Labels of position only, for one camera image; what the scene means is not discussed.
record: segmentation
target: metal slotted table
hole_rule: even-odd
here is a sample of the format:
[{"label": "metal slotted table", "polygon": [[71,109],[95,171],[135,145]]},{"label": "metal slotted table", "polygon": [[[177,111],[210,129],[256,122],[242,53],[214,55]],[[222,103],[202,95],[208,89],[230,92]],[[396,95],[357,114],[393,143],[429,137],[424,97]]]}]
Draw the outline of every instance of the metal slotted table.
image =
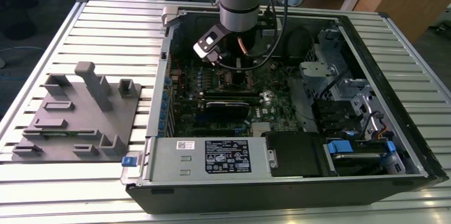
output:
[{"label": "metal slotted table", "polygon": [[[78,61],[95,63],[107,82],[131,78],[142,85],[127,151],[143,147],[158,64],[161,9],[180,2],[79,0],[75,2],[9,111],[0,123],[0,222],[193,222],[209,223],[449,223],[451,181],[417,192],[404,192],[369,206],[147,215],[125,193],[119,163],[11,164],[19,142],[46,90],[49,73],[66,73],[70,81]],[[189,6],[208,7],[190,3]],[[302,13],[337,13],[305,10]],[[451,94],[405,41],[389,18],[376,13],[345,12],[377,65],[412,117],[433,154],[451,175]],[[127,177],[137,169],[127,169]]]}]

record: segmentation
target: blue clip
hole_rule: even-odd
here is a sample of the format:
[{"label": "blue clip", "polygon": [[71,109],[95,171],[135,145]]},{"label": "blue clip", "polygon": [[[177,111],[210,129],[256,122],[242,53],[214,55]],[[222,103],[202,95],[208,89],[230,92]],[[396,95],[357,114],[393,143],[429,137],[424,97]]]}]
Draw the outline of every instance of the blue clip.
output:
[{"label": "blue clip", "polygon": [[330,154],[353,152],[349,141],[332,141],[326,144],[326,148]]},{"label": "blue clip", "polygon": [[394,143],[393,143],[392,141],[386,141],[385,144],[386,144],[386,147],[388,147],[388,151],[389,151],[390,153],[396,152],[396,146],[394,146]]},{"label": "blue clip", "polygon": [[122,167],[135,167],[137,166],[138,159],[137,157],[123,156],[121,158],[121,166]]}]

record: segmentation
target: power supply label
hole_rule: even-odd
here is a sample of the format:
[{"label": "power supply label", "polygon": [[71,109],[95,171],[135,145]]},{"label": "power supply label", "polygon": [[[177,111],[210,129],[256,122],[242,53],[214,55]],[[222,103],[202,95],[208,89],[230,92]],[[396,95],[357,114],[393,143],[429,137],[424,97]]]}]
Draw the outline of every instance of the power supply label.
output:
[{"label": "power supply label", "polygon": [[205,171],[208,174],[250,172],[246,141],[205,141]]}]

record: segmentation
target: white sticker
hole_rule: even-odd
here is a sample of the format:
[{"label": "white sticker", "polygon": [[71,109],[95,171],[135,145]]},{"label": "white sticker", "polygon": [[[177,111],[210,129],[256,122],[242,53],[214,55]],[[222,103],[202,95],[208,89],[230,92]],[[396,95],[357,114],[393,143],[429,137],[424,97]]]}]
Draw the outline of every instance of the white sticker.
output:
[{"label": "white sticker", "polygon": [[192,150],[194,149],[194,142],[193,141],[177,141],[177,147],[178,150]]}]

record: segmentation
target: circuit board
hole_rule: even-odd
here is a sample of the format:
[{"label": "circuit board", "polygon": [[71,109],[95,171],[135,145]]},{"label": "circuit board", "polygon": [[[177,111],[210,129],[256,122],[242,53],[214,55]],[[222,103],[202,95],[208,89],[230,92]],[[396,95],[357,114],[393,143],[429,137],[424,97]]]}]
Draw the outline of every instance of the circuit board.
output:
[{"label": "circuit board", "polygon": [[174,137],[250,137],[253,123],[298,130],[286,86],[294,68],[274,62],[232,75],[204,65],[172,64]]}]

